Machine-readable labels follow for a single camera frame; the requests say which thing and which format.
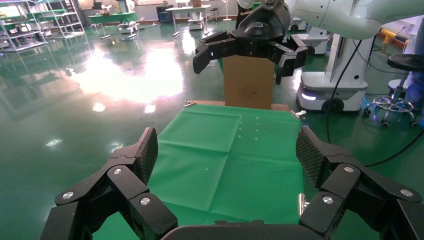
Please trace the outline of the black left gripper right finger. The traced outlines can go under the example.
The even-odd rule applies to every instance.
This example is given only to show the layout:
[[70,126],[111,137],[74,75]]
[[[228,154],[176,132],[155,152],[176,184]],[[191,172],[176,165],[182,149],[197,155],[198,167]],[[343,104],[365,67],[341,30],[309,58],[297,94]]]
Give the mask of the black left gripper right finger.
[[302,126],[296,157],[317,193],[299,222],[323,239],[332,237],[346,211],[356,213],[382,240],[424,237],[422,196],[364,166],[345,147],[321,141]]

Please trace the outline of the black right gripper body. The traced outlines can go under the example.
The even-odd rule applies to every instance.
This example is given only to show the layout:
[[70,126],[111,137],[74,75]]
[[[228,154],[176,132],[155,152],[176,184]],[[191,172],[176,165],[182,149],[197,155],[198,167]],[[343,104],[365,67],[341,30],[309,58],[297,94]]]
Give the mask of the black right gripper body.
[[235,54],[278,62],[284,54],[280,47],[290,22],[283,0],[264,1],[230,33],[235,39]]

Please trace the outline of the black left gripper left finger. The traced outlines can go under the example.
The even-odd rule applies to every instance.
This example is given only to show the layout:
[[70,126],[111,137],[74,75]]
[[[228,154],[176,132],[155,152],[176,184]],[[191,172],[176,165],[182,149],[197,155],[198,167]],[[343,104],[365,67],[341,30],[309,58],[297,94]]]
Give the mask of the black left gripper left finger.
[[116,149],[100,170],[60,192],[41,239],[91,240],[116,213],[140,240],[160,240],[175,229],[177,217],[148,187],[157,137],[154,128],[146,128],[138,142]]

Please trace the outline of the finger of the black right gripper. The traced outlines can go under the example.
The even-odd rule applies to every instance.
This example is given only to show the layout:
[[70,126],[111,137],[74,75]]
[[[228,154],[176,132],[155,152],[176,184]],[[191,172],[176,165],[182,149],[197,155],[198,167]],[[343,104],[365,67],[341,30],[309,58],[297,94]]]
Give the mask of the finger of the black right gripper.
[[237,53],[236,39],[227,31],[219,31],[199,40],[193,57],[193,70],[200,74],[211,60],[230,57]]
[[312,50],[298,34],[290,35],[286,42],[269,41],[268,46],[268,59],[276,65],[277,85],[281,84],[283,78],[293,76],[295,69],[303,67]]

